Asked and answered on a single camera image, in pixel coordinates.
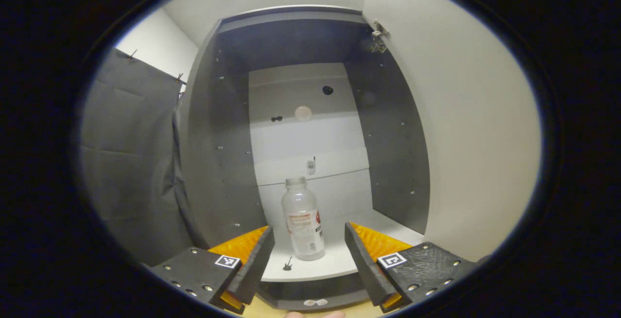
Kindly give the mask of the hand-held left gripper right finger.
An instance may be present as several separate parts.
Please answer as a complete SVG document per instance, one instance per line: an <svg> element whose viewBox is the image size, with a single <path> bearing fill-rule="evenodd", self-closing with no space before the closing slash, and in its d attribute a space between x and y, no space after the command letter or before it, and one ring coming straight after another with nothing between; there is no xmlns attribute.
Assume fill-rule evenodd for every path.
<svg viewBox="0 0 621 318"><path fill-rule="evenodd" d="M468 261L430 241L411 245L350 221L344 242L370 301L384 314L421 304L488 260Z"/></svg>

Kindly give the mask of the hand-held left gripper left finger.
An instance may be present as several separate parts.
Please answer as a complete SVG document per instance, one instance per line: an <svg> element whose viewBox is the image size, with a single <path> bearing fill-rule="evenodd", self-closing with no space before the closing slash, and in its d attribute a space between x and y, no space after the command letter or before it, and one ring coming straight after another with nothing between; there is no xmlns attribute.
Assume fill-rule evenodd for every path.
<svg viewBox="0 0 621 318"><path fill-rule="evenodd" d="M264 226L208 250L190 247L149 272L200 305L242 315L255 298L274 245L274 229Z"/></svg>

